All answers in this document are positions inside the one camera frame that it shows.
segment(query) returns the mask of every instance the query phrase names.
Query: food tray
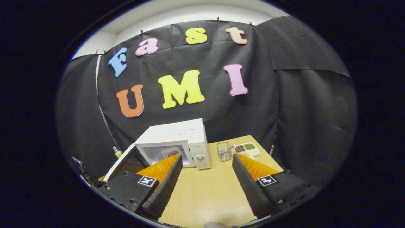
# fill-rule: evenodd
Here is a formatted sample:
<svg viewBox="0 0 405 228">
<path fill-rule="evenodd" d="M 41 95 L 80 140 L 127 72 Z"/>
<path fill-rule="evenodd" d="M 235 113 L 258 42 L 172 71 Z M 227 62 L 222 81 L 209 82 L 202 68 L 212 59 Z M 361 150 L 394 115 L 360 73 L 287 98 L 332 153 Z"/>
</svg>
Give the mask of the food tray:
<svg viewBox="0 0 405 228">
<path fill-rule="evenodd" d="M 248 154 L 248 156 L 246 156 L 246 157 L 249 157 L 253 160 L 254 160 L 254 156 L 257 156 L 260 154 L 259 148 L 257 147 L 256 144 L 254 144 L 252 142 L 246 142 L 246 143 L 236 145 L 234 150 L 235 150 L 235 153 L 239 153 L 244 156 L 246 156 L 246 154 Z"/>
</svg>

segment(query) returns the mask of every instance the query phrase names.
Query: screw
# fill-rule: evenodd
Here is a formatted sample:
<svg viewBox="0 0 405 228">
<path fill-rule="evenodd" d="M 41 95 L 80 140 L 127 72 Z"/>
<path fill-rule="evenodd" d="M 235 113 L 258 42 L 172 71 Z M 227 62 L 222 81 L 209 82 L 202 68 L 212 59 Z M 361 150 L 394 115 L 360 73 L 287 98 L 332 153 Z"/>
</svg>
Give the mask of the screw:
<svg viewBox="0 0 405 228">
<path fill-rule="evenodd" d="M 131 204 L 133 204 L 133 205 L 138 205 L 138 202 L 135 201 L 135 200 L 130 200 L 129 202 L 130 202 Z"/>
</svg>

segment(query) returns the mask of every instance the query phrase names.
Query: orange letter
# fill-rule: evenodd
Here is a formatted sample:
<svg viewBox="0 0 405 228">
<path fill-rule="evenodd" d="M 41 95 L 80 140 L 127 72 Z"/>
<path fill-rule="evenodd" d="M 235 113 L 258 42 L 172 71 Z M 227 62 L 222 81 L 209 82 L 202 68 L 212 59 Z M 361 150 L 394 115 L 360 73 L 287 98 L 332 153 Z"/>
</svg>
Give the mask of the orange letter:
<svg viewBox="0 0 405 228">
<path fill-rule="evenodd" d="M 143 88 L 143 85 L 135 85 L 131 88 L 131 91 L 134 92 L 135 94 L 135 101 L 136 101 L 136 108 L 131 109 L 129 108 L 128 104 L 128 90 L 121 90 L 117 93 L 116 97 L 118 98 L 119 101 L 119 107 L 121 108 L 122 114 L 126 117 L 135 117 L 139 116 L 143 112 L 143 100 L 142 100 L 142 93 L 141 89 Z"/>
<path fill-rule="evenodd" d="M 242 30 L 238 30 L 237 27 L 232 27 L 232 28 L 227 28 L 225 29 L 226 32 L 230 33 L 230 37 L 235 43 L 238 44 L 246 44 L 247 39 L 242 39 L 241 34 L 244 34 L 245 32 Z"/>
</svg>

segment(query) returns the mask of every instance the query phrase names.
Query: water bottle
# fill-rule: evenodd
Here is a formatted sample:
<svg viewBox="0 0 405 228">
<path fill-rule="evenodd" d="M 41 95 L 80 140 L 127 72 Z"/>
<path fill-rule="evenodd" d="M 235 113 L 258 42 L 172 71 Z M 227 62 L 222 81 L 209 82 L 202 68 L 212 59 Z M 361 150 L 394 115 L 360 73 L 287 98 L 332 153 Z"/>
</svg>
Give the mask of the water bottle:
<svg viewBox="0 0 405 228">
<path fill-rule="evenodd" d="M 122 155 L 122 152 L 119 149 L 117 149 L 116 146 L 113 146 L 113 150 L 114 150 L 114 154 L 117 156 L 117 158 L 120 158 Z"/>
</svg>

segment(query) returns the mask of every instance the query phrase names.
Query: wooden table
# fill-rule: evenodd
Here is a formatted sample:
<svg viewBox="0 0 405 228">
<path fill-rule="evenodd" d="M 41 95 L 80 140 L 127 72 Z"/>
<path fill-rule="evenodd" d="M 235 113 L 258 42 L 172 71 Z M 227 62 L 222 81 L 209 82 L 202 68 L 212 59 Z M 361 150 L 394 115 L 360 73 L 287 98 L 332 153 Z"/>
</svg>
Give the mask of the wooden table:
<svg viewBox="0 0 405 228">
<path fill-rule="evenodd" d="M 230 145 L 253 142 L 260 150 L 260 154 L 254 157 L 256 161 L 283 171 L 251 135 L 226 141 Z M 232 159 L 220 160 L 217 143 L 208 144 L 211 169 L 182 169 L 159 221 L 187 228 L 203 228 L 207 222 L 233 226 L 256 219 L 233 171 Z"/>
</svg>

